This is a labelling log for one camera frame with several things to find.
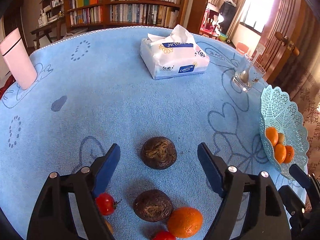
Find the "dark brown fruit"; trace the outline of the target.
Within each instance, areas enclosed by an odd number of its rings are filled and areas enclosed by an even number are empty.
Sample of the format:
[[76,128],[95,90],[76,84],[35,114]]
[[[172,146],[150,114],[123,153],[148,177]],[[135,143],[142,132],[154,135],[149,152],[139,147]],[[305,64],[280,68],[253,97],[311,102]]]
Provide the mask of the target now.
[[174,143],[169,138],[152,137],[142,146],[140,157],[148,167],[164,170],[175,163],[177,151]]
[[142,192],[133,202],[135,214],[147,222],[167,219],[174,210],[171,199],[161,190]]

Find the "wooden door with knob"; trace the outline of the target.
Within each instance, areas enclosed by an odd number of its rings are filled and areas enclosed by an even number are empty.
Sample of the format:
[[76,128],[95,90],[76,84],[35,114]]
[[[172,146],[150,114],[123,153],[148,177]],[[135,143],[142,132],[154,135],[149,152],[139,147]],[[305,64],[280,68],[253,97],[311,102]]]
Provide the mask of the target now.
[[265,70],[264,80],[271,84],[290,56],[298,56],[297,41],[308,8],[305,0],[274,0],[259,44],[265,47],[258,62]]

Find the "dark wooden desk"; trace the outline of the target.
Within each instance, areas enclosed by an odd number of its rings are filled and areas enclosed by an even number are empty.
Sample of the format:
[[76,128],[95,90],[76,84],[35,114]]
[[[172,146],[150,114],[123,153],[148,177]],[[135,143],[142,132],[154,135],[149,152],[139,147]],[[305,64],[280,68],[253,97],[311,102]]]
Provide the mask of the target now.
[[57,20],[45,24],[41,27],[38,27],[37,29],[31,31],[31,35],[35,35],[35,49],[40,49],[40,39],[43,37],[48,38],[49,42],[52,43],[52,38],[50,37],[50,33],[53,31],[53,29],[56,29],[56,40],[59,41],[62,38],[61,35],[61,27],[65,23],[64,18],[58,18]]

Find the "red wooden chair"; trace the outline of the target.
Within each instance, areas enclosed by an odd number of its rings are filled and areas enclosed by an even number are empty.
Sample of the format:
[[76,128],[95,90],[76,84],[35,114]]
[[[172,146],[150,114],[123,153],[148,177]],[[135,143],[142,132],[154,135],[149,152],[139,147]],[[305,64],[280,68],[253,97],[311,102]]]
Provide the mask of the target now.
[[219,16],[219,10],[216,6],[208,3],[204,12],[203,20],[201,23],[199,34],[201,36],[209,37],[214,40],[218,38],[218,34],[215,31],[217,26],[217,20]]

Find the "light blue patterned tablecloth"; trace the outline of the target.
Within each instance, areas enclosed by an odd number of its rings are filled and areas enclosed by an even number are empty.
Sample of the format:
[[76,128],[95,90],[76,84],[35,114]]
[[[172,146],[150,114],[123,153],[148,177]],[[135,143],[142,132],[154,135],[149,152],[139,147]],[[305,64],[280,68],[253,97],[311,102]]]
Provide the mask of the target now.
[[[232,77],[241,56],[230,46],[195,36],[209,56],[207,70],[154,80],[142,58],[148,34],[162,28],[117,28],[91,32],[31,54],[38,78],[27,91],[12,85],[1,101],[1,208],[20,234],[49,174],[77,172],[104,155],[112,144],[120,161],[106,191],[119,205],[107,217],[116,239],[150,239],[165,223],[143,221],[133,211],[143,191],[159,189],[174,207],[191,206],[203,215],[195,239],[203,239],[221,204],[197,158],[204,142],[228,165],[249,174],[266,171],[276,187],[306,192],[268,161],[260,140],[258,82],[245,93]],[[164,170],[140,157],[152,137],[167,137],[177,160]]]

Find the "clear drinking glass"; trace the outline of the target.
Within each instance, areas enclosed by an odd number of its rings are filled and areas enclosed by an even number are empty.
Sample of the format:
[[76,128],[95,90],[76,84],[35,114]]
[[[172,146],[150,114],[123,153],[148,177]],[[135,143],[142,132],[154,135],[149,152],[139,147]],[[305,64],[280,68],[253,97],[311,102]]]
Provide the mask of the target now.
[[264,68],[252,58],[245,54],[235,71],[232,81],[247,93],[265,75]]

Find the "pink thermos bottle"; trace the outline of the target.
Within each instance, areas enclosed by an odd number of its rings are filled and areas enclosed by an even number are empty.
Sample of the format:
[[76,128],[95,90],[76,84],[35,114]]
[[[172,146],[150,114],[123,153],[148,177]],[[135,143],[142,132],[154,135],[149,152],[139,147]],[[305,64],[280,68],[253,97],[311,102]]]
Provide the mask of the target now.
[[36,80],[37,72],[27,54],[18,28],[1,42],[1,54],[20,88],[28,89]]

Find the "large orange front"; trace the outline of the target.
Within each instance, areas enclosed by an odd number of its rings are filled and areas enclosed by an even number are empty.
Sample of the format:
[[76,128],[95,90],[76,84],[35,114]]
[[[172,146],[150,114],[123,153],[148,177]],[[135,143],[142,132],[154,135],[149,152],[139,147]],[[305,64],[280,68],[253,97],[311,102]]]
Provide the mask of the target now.
[[279,164],[282,164],[286,158],[286,147],[283,144],[276,144],[274,147],[274,157]]

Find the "white tissue pack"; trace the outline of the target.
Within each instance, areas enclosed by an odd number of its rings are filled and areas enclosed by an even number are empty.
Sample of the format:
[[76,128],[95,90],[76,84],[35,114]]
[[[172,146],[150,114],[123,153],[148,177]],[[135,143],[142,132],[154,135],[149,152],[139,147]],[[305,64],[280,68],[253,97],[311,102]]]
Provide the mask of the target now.
[[140,55],[154,80],[204,73],[210,62],[193,35],[179,24],[167,37],[148,34],[141,40]]

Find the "small dark side shelf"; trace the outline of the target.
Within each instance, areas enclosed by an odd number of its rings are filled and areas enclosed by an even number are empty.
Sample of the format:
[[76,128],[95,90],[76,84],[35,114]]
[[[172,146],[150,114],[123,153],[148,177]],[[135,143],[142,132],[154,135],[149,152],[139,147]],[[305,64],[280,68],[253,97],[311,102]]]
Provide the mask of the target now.
[[41,5],[41,12],[46,14],[48,23],[56,20],[63,11],[63,0],[42,0]]

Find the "wooden bookshelf with books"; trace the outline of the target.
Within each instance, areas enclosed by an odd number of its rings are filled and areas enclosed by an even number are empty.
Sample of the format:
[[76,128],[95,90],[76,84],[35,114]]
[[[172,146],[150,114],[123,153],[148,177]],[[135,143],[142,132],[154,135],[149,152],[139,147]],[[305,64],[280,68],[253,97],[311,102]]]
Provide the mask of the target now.
[[126,26],[174,28],[184,22],[188,0],[63,0],[71,31]]

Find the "small orange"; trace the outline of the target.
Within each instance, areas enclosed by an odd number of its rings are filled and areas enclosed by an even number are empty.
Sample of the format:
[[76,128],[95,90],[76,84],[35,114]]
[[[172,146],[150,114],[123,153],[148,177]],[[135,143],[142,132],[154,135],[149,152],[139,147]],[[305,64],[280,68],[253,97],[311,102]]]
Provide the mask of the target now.
[[273,147],[276,146],[279,139],[278,131],[274,127],[268,127],[265,129],[265,135],[267,139],[270,141],[270,143],[272,144],[272,146]]

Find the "tan longan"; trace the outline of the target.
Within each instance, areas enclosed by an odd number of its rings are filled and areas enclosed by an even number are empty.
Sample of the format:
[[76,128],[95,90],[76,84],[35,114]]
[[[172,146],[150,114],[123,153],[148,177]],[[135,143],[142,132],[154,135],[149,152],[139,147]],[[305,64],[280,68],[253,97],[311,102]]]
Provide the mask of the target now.
[[283,144],[285,141],[285,135],[283,133],[278,133],[278,144]]

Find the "orange with stem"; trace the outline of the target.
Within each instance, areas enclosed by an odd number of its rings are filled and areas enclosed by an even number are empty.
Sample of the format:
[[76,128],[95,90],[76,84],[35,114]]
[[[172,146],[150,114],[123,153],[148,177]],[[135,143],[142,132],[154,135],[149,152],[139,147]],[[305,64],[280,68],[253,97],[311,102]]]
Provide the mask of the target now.
[[289,163],[291,163],[291,161],[293,160],[293,158],[295,156],[295,150],[290,145],[286,145],[285,148],[286,148],[286,157],[285,157],[283,163],[289,164]]
[[180,207],[167,220],[168,231],[177,238],[189,238],[199,232],[203,216],[193,207]]

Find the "red tomato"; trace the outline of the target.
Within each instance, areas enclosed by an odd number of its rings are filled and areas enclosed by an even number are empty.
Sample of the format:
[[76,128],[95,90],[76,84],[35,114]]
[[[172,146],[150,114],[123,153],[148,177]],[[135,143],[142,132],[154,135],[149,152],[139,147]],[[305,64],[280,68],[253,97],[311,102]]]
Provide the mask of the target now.
[[176,237],[168,231],[159,231],[151,240],[176,240]]
[[113,214],[118,205],[114,198],[106,192],[99,194],[99,196],[95,198],[95,204],[103,216]]

